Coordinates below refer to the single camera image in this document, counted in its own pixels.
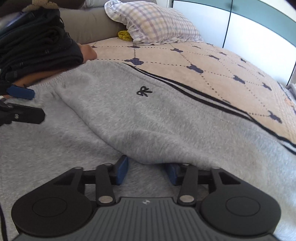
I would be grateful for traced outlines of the black sleeve forearm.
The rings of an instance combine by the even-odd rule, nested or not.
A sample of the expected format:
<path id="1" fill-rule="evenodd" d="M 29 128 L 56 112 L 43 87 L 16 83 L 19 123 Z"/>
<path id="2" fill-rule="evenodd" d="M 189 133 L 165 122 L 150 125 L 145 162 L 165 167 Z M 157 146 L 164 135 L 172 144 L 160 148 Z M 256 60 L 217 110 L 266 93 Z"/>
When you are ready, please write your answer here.
<path id="1" fill-rule="evenodd" d="M 21 12 L 1 29 L 1 80 L 13 83 L 32 73 L 83 62 L 78 44 L 65 31 L 58 8 Z"/>

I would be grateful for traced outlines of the person's bare hand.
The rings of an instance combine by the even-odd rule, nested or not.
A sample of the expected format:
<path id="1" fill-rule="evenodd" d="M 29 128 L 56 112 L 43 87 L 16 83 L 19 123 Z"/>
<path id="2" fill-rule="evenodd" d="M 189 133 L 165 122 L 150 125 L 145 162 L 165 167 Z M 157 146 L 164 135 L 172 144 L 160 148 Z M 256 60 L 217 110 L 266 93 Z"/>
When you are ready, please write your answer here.
<path id="1" fill-rule="evenodd" d="M 83 64 L 86 63 L 88 60 L 96 60 L 97 59 L 97 53 L 93 50 L 93 48 L 88 45 L 81 45 L 78 44 L 80 51 L 83 55 Z M 68 71 L 73 69 L 74 67 L 68 67 L 68 68 L 62 68 L 62 69 L 56 69 L 56 70 L 49 70 L 49 71 L 42 71 L 42 72 L 36 72 L 29 74 L 27 76 L 24 76 L 20 78 L 19 80 L 14 82 L 14 85 L 18 87 L 28 87 L 33 85 L 34 83 L 49 78 L 51 76 L 60 74 L 62 72 Z"/>

